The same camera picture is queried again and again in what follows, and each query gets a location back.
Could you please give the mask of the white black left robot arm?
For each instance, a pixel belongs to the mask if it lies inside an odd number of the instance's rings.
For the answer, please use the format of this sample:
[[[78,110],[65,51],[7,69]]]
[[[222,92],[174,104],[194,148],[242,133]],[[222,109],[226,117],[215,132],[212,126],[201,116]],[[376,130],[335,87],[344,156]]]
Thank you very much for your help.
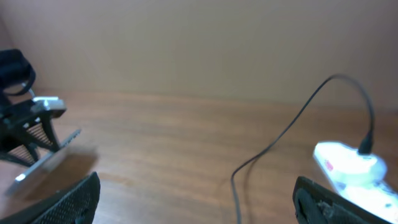
[[[10,101],[10,96],[28,93],[35,78],[35,70],[19,49],[1,51],[1,159],[26,167],[39,160],[37,148],[50,152],[63,148],[52,120],[67,110],[57,97]]]

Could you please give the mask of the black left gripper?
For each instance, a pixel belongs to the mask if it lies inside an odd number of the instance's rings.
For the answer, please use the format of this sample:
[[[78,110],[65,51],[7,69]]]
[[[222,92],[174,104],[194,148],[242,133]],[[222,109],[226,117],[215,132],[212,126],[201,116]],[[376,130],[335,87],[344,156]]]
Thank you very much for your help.
[[[58,152],[60,143],[52,120],[67,110],[61,99],[33,99],[1,109],[1,159],[37,162],[37,148]]]

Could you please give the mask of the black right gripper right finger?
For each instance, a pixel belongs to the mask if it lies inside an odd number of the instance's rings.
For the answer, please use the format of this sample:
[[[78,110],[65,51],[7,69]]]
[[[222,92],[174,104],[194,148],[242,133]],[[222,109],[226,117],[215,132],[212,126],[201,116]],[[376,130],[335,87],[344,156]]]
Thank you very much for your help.
[[[297,177],[292,200],[299,224],[389,224],[304,176]]]

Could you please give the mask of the blue Galaxy smartphone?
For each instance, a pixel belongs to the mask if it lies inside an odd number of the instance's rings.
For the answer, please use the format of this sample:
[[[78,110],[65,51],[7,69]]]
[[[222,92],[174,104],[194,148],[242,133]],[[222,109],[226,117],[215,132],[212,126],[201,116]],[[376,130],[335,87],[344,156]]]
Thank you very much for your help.
[[[46,153],[41,159],[19,174],[4,194],[8,197],[15,195],[23,197],[38,187],[71,154],[68,145],[80,133],[80,129],[74,131],[61,143],[61,150]]]

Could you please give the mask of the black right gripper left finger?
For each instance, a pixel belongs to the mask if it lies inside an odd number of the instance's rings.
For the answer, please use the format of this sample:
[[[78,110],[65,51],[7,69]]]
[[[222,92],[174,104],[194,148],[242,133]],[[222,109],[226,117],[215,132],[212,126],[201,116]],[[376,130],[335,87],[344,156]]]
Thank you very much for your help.
[[[91,224],[100,200],[100,178],[84,179],[1,220],[1,224]]]

